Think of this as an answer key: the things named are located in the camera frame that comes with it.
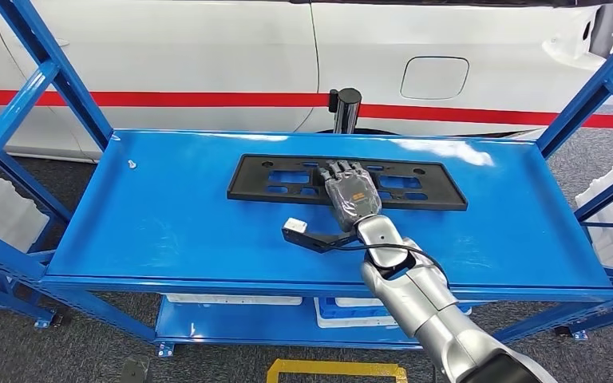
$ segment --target black plastic frame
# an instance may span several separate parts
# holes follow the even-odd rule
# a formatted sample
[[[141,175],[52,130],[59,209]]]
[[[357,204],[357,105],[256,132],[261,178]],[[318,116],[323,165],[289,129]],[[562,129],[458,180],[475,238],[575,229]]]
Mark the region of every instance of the black plastic frame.
[[[325,167],[327,160],[359,162],[370,172],[380,194],[389,193],[390,199],[382,198],[382,206],[387,209],[462,211],[468,206],[466,198],[443,164],[325,156],[244,154],[239,160],[227,189],[227,198],[330,205],[324,181],[318,173],[318,166]],[[309,181],[304,184],[270,181],[269,175],[274,170],[308,172]],[[421,186],[419,188],[387,188],[380,184],[380,176],[413,177],[419,180]],[[270,186],[284,187],[287,192],[267,191],[267,187]],[[304,188],[312,189],[314,195],[302,194]],[[407,193],[424,194],[426,199],[410,199]]]

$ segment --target black cable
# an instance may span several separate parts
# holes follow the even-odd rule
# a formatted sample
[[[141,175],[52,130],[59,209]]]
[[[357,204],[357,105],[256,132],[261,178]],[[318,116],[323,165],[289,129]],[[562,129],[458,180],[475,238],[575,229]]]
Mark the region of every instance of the black cable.
[[[427,254],[423,250],[419,250],[417,248],[414,248],[408,245],[401,245],[400,243],[374,243],[372,245],[362,245],[362,246],[330,246],[330,249],[344,250],[344,251],[358,251],[358,250],[383,249],[383,248],[404,249],[407,251],[412,251],[413,253],[416,253],[419,255],[424,255],[426,258],[429,259],[429,261],[433,262],[433,265],[436,266],[436,268],[440,270],[441,273],[443,273],[443,275],[445,276],[445,280],[446,281],[448,280],[448,275],[445,273],[445,270],[443,270],[443,267],[441,267],[441,264],[438,263],[438,261],[434,257]]]

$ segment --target white car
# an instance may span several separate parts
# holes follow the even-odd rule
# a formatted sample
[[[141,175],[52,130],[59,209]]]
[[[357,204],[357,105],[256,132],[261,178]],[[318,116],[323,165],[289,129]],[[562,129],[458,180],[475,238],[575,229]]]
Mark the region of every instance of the white car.
[[[317,93],[354,87],[359,128],[476,135],[543,127],[603,63],[613,4],[576,1],[33,3],[114,128],[322,132]],[[33,71],[0,16],[0,111]],[[54,93],[8,149],[100,155]]]

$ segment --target red stripe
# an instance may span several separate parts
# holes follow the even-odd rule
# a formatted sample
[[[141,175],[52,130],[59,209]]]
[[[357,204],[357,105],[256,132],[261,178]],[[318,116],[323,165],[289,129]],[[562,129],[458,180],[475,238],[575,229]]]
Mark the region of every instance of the red stripe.
[[[175,92],[91,92],[100,106],[122,107],[323,107],[326,93],[175,93]],[[0,105],[6,105],[14,90],[0,90]],[[45,92],[39,106],[65,106],[56,92]],[[557,113],[512,110],[437,108],[363,104],[361,117],[395,120],[474,122],[482,124],[549,125]],[[595,114],[583,125],[587,128],[613,128],[613,115]]]

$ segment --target silver robotic arm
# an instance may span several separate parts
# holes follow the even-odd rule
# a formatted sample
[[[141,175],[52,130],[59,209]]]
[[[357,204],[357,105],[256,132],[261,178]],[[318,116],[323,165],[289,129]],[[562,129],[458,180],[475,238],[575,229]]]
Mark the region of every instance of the silver robotic arm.
[[[384,215],[362,219],[356,230],[365,244],[399,243],[421,250],[412,239],[401,239],[394,224]],[[369,249],[361,267],[363,281],[405,334],[420,342],[448,381],[556,381],[532,359],[509,349],[471,322],[457,307],[459,301],[448,289],[445,276],[418,251]],[[398,262],[409,267],[392,278],[385,278],[384,271],[399,265]]]
[[[334,215],[344,231],[355,233],[367,247],[363,281],[449,382],[556,382],[532,359],[509,349],[461,312],[441,268],[379,214],[382,202],[360,164],[340,160],[329,168],[319,171]],[[300,230],[306,230],[305,223]]]

